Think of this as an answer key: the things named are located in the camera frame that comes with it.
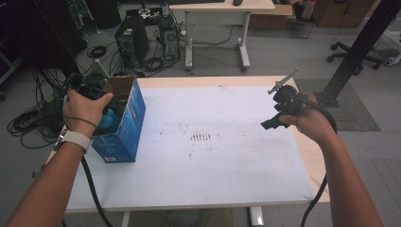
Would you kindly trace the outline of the black keyboard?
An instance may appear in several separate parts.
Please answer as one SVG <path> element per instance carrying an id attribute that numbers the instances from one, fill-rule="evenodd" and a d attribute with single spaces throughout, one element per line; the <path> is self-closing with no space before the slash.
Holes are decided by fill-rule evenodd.
<path id="1" fill-rule="evenodd" d="M 225 0 L 167 0 L 169 5 L 222 3 Z"/>

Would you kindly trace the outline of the black office chair base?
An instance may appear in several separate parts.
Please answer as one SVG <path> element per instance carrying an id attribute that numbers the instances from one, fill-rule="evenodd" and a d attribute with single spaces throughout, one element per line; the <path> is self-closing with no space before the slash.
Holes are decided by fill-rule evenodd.
<path id="1" fill-rule="evenodd" d="M 335 53 L 335 50 L 337 50 L 339 48 L 342 49 L 343 52 Z M 327 62 L 332 62 L 334 59 L 345 58 L 348 55 L 348 53 L 350 52 L 351 47 L 342 42 L 336 42 L 336 43 L 330 45 L 330 49 L 333 51 L 333 53 L 326 58 Z M 377 70 L 383 64 L 383 60 L 381 60 L 377 57 L 370 56 L 369 54 L 365 55 L 363 57 L 363 60 L 372 62 L 374 64 L 373 65 L 374 70 Z"/>

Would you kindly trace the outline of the brown cardboard box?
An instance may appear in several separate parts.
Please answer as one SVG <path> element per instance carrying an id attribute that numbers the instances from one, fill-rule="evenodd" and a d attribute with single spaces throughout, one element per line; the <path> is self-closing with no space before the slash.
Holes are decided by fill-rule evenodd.
<path id="1" fill-rule="evenodd" d="M 252 12 L 249 28 L 282 30 L 287 27 L 288 18 L 292 15 L 292 5 L 276 5 L 271 11 Z"/>

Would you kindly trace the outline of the blue plastic bottle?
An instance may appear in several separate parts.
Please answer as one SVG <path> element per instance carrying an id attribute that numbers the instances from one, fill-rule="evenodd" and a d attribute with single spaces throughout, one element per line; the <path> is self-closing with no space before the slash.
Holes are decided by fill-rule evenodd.
<path id="1" fill-rule="evenodd" d="M 120 121 L 121 118 L 113 110 L 108 110 L 106 114 L 102 115 L 97 128 L 106 133 L 112 133 L 117 131 Z"/>

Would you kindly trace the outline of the grey floor mat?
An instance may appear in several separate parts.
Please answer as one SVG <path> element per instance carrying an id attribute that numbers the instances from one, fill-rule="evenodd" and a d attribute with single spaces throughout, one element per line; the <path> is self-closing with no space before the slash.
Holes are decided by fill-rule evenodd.
<path id="1" fill-rule="evenodd" d="M 302 93 L 321 92 L 328 79 L 295 79 Z M 334 117 L 338 131 L 380 131 L 374 119 L 360 100 L 350 83 L 347 83 L 337 97 L 335 107 L 326 107 Z"/>

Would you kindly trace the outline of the wooden cabinet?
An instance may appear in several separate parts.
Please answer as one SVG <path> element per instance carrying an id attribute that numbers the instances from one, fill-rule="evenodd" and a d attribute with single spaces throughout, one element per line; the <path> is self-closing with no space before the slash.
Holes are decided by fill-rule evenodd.
<path id="1" fill-rule="evenodd" d="M 315 25 L 355 28 L 373 13 L 381 0 L 316 0 L 312 16 Z"/>

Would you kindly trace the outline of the blue cardboard box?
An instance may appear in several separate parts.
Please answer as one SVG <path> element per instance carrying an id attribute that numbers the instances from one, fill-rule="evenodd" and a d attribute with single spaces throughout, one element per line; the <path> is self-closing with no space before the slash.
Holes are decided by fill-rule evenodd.
<path id="1" fill-rule="evenodd" d="M 127 104 L 117 131 L 98 130 L 92 137 L 92 147 L 106 163 L 133 163 L 146 112 L 139 83 L 135 76 L 115 77 L 106 81 L 103 90 Z"/>

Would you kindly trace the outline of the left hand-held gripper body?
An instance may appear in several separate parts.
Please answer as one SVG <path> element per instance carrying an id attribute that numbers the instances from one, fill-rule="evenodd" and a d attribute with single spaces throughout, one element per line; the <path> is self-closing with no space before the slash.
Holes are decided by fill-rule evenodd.
<path id="1" fill-rule="evenodd" d="M 82 96 L 96 100 L 106 94 L 103 88 L 109 77 L 110 75 L 105 71 L 100 60 L 95 60 L 88 75 L 72 74 L 67 82 L 67 87 Z"/>

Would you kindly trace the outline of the person's left hand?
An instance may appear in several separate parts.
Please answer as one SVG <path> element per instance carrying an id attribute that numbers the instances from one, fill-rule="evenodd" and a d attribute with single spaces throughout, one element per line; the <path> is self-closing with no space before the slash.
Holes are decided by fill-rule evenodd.
<path id="1" fill-rule="evenodd" d="M 70 131 L 91 137 L 101 120 L 103 109 L 111 101 L 108 93 L 97 100 L 89 99 L 74 90 L 67 93 L 68 101 L 63 105 L 63 119 Z"/>

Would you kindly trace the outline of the white table leg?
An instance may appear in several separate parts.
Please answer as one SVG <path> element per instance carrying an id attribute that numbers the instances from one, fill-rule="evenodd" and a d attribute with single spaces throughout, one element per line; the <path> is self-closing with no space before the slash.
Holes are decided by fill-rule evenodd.
<path id="1" fill-rule="evenodd" d="M 261 206 L 252 206 L 249 208 L 252 227 L 264 227 L 264 218 Z"/>

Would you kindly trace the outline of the black metal stand post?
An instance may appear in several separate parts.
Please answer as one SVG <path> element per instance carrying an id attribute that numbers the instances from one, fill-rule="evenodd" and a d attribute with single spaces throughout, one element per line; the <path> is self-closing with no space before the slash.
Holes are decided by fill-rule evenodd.
<path id="1" fill-rule="evenodd" d="M 401 0 L 381 0 L 333 77 L 321 92 L 315 94 L 320 105 L 324 107 L 336 106 L 340 91 L 353 76 L 354 70 L 362 63 L 364 57 L 378 41 L 400 9 Z"/>

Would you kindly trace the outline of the large black computer tower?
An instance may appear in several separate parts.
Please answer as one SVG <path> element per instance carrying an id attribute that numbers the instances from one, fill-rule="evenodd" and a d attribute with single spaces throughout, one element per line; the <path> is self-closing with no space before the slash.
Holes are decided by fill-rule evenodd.
<path id="1" fill-rule="evenodd" d="M 148 35 L 141 16 L 127 16 L 114 35 L 126 68 L 143 67 L 149 50 Z"/>

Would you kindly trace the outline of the black curtain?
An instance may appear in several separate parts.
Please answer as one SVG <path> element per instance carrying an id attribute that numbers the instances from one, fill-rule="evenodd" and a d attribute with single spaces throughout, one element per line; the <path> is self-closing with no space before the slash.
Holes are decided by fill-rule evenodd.
<path id="1" fill-rule="evenodd" d="M 66 0 L 0 0 L 0 26 L 34 69 L 79 74 L 76 55 L 87 44 Z"/>

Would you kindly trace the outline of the white wrist watch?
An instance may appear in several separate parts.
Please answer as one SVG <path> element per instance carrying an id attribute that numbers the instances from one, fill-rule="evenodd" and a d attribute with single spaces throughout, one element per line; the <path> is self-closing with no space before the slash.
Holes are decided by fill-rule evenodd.
<path id="1" fill-rule="evenodd" d="M 63 130 L 60 133 L 55 143 L 55 146 L 53 147 L 53 150 L 58 151 L 64 142 L 77 144 L 83 148 L 84 152 L 87 152 L 87 149 L 91 146 L 92 143 L 91 139 L 82 133 Z"/>

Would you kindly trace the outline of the small black computer tower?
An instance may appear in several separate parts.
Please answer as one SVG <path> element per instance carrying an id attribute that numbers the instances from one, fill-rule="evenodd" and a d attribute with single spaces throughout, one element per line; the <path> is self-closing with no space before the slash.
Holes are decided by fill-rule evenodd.
<path id="1" fill-rule="evenodd" d="M 180 57 L 178 28 L 173 18 L 168 15 L 159 20 L 160 38 L 167 60 L 175 61 Z"/>

